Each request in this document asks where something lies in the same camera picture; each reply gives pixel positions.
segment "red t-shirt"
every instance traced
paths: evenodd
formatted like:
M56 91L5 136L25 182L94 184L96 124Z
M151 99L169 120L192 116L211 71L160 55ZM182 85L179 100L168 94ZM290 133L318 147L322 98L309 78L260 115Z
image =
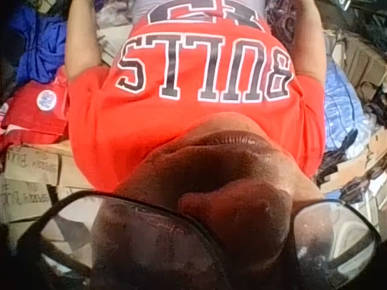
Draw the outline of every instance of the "red t-shirt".
M110 69L90 68L69 84L71 145L89 182L113 191L150 151L219 112L255 120L314 174L325 146L323 86L295 76L249 8L182 2L136 25Z

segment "blue clothing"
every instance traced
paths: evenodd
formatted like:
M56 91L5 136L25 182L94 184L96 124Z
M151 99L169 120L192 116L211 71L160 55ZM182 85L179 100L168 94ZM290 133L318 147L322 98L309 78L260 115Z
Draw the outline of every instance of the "blue clothing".
M40 16L32 8L22 5L11 17L9 26L25 39L16 83L52 82L57 69L65 62L67 23L58 16Z

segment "eyeglasses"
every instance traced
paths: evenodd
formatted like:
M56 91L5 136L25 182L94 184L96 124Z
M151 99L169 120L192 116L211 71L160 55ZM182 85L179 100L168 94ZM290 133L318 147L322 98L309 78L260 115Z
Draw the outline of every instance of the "eyeglasses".
M340 289L369 267L379 245L349 205L318 201L292 218L289 271L301 288ZM233 289L221 247L197 221L99 192L55 204L21 237L18 256L50 289Z

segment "round badge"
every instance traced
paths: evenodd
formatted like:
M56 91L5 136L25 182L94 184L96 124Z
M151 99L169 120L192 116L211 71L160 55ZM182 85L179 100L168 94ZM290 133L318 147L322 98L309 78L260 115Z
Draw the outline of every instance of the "round badge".
M56 94L48 89L42 91L37 99L36 104L42 111L50 111L55 108Z

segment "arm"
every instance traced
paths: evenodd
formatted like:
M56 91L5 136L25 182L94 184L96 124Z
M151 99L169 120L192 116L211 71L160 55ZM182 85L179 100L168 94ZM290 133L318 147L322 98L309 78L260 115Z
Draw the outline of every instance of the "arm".
M319 10L313 0L295 0L297 19L291 58L297 75L325 83L327 60Z
M73 0L67 25L65 66L69 80L100 65L93 0Z

